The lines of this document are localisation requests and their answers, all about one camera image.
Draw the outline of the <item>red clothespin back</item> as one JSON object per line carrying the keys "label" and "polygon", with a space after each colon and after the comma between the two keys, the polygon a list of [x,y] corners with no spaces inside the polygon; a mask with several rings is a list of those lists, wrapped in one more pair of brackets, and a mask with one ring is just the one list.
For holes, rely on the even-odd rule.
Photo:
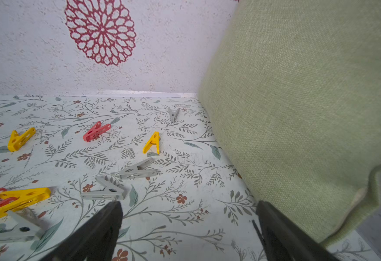
{"label": "red clothespin back", "polygon": [[102,125],[101,121],[98,121],[84,136],[83,140],[85,142],[90,142],[99,138],[103,133],[111,129],[111,124]]}

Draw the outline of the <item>grey clothespin upper middle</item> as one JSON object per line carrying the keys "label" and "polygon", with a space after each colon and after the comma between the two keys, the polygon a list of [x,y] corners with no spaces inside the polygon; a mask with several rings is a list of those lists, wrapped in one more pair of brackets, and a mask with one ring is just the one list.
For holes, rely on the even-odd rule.
{"label": "grey clothespin upper middle", "polygon": [[118,173],[118,176],[121,178],[147,178],[156,176],[158,174],[157,170],[146,169],[153,161],[153,158],[148,158],[137,164],[127,166]]}

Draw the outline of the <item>yellow clothespin in pile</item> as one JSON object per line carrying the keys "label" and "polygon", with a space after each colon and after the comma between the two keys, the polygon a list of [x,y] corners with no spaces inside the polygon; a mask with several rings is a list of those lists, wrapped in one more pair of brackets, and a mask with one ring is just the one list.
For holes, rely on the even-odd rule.
{"label": "yellow clothespin in pile", "polygon": [[48,199],[51,196],[49,188],[6,191],[0,189],[0,218],[7,216],[9,211],[19,211],[33,204]]}

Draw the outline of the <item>green square pillow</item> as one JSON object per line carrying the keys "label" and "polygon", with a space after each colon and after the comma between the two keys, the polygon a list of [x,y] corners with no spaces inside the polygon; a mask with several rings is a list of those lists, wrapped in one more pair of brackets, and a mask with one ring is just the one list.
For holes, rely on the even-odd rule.
{"label": "green square pillow", "polygon": [[381,203],[381,1],[240,1],[199,90],[257,201],[316,242]]}

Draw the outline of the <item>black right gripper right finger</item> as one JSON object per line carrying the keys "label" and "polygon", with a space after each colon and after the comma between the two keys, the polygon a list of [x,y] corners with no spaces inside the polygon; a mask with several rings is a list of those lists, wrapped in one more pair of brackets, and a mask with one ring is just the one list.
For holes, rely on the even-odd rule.
{"label": "black right gripper right finger", "polygon": [[269,261],[336,261],[337,258],[309,237],[274,205],[259,201],[252,221]]}

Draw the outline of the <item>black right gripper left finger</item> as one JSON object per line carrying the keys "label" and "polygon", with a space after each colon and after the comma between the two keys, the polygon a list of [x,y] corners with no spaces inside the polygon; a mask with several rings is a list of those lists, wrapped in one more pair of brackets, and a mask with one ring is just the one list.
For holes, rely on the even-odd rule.
{"label": "black right gripper left finger", "polygon": [[110,261],[122,220],[121,203],[111,201],[42,260]]}

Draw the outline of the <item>yellow clothespin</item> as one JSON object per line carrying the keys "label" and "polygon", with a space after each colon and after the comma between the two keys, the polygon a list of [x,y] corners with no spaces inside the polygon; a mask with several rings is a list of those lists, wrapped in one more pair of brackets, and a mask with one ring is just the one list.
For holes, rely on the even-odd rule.
{"label": "yellow clothespin", "polygon": [[12,131],[7,145],[8,150],[10,152],[18,151],[35,134],[35,128],[30,128],[21,135],[19,135],[17,131]]}
{"label": "yellow clothespin", "polygon": [[154,132],[146,145],[143,148],[143,153],[148,153],[149,150],[153,147],[156,146],[156,153],[160,154],[160,134],[159,132]]}
{"label": "yellow clothespin", "polygon": [[9,211],[19,211],[33,204],[48,199],[51,196],[49,188],[6,191],[0,189],[0,218],[7,216]]}

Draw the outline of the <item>grey clothespin lower middle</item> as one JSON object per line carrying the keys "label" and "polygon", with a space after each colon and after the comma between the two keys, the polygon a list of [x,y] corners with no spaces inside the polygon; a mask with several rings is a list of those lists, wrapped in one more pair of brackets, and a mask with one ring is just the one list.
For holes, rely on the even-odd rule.
{"label": "grey clothespin lower middle", "polygon": [[81,193],[81,198],[84,200],[123,200],[126,195],[126,189],[116,186],[110,181],[105,180],[103,177],[95,178],[98,184],[103,186],[102,190],[90,191]]}

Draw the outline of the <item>grey clothespin near left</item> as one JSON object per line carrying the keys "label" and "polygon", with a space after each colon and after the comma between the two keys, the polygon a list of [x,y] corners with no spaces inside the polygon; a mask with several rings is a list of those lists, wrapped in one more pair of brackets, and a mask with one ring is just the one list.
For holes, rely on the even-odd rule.
{"label": "grey clothespin near left", "polygon": [[16,221],[16,226],[10,231],[0,232],[0,243],[40,240],[44,235],[45,230],[36,225],[32,220],[13,211],[8,211],[7,214]]}

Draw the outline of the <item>grey clothespin by pillow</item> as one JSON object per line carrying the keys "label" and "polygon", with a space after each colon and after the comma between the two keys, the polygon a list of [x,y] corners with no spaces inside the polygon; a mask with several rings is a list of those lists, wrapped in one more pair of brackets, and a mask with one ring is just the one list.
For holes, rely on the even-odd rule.
{"label": "grey clothespin by pillow", "polygon": [[179,112],[180,112],[180,108],[176,108],[176,109],[168,108],[169,118],[172,124],[176,122]]}

